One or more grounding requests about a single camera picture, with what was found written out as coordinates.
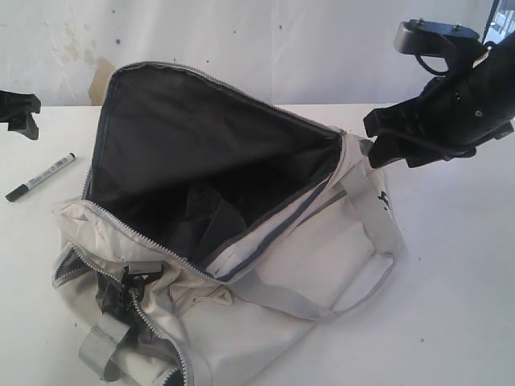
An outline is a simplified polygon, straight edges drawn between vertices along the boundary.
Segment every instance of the bag pocket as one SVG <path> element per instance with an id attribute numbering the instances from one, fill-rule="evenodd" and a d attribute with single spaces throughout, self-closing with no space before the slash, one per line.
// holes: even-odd
<path id="1" fill-rule="evenodd" d="M 183 68 L 111 81 L 84 197 L 205 270 L 336 169 L 340 133 Z"/>

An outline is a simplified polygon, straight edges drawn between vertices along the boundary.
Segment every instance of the marker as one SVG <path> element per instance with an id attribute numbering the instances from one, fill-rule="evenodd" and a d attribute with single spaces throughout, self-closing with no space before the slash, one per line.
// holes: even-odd
<path id="1" fill-rule="evenodd" d="M 14 189 L 11 193 L 6 195 L 7 201 L 14 202 L 17 199 L 19 199 L 22 195 L 27 193 L 28 191 L 32 190 L 34 187 L 41 184 L 45 179 L 50 177 L 51 175 L 54 175 L 59 170 L 63 169 L 65 166 L 72 163 L 72 161 L 75 160 L 75 154 L 70 153 L 66 157 L 60 159 L 56 163 L 54 163 L 52 166 L 50 166 L 48 169 L 46 169 L 43 173 L 40 175 L 36 175 L 32 180 L 30 180 L 28 183 L 24 183 Z"/>

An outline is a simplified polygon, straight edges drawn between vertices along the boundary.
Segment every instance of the bag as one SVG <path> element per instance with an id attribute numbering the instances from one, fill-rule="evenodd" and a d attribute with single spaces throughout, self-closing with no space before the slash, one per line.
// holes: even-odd
<path id="1" fill-rule="evenodd" d="M 53 207 L 80 358 L 105 381 L 240 386 L 366 301 L 402 246 L 366 147 L 190 68 L 117 70 L 83 196 Z"/>

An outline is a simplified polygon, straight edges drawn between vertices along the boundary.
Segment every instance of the table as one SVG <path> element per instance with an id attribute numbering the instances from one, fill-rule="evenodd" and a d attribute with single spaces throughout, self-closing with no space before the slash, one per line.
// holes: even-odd
<path id="1" fill-rule="evenodd" d="M 372 105 L 284 106 L 364 134 Z M 99 108 L 47 107 L 31 142 L 0 130 L 5 195 L 70 151 L 78 159 L 16 203 L 0 199 L 5 385 L 104 384 L 77 358 L 84 332 L 52 288 L 52 203 L 80 194 Z M 515 384 L 515 135 L 468 160 L 386 168 L 408 253 L 359 310 L 316 327 L 251 386 Z"/>

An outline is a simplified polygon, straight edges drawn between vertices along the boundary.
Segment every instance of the bag handle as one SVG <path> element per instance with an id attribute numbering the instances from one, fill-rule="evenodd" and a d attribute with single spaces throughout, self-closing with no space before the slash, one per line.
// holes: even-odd
<path id="1" fill-rule="evenodd" d="M 395 266 L 395 256 L 402 247 L 402 237 L 388 210 L 378 199 L 376 189 L 365 173 L 363 162 L 356 164 L 339 182 L 347 191 L 357 217 L 372 241 L 376 252 L 391 260 L 390 265 L 370 291 L 352 306 L 333 311 L 312 302 L 292 289 L 267 285 L 256 271 L 247 273 L 229 288 L 240 298 L 260 306 L 282 311 L 297 318 L 317 323 L 332 322 L 369 300 L 385 283 Z"/>
<path id="2" fill-rule="evenodd" d="M 79 358 L 105 382 L 120 378 L 120 369 L 111 361 L 118 346 L 126 339 L 130 326 L 108 312 L 102 314 L 79 348 Z"/>

